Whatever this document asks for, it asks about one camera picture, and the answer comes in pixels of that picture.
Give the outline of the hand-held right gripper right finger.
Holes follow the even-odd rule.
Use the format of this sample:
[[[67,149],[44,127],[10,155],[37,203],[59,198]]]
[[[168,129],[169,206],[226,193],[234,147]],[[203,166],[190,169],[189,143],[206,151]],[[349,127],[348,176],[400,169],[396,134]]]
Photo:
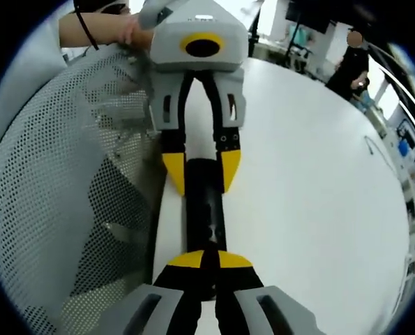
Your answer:
[[[215,313],[221,334],[322,334],[314,313],[265,286],[243,256],[218,251]]]

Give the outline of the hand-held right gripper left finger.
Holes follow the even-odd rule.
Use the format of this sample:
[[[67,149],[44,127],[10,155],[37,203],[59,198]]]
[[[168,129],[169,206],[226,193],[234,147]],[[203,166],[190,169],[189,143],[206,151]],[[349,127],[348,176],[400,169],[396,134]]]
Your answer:
[[[152,284],[142,284],[105,310],[99,334],[194,334],[202,302],[213,297],[206,251],[184,253],[165,265]]]

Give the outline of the person's left hand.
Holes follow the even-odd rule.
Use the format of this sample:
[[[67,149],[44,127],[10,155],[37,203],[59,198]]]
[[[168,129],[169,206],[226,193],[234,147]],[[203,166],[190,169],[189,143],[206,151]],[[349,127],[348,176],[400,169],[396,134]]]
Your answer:
[[[127,15],[124,17],[118,42],[122,45],[149,50],[153,36],[153,29],[141,28],[138,15]]]

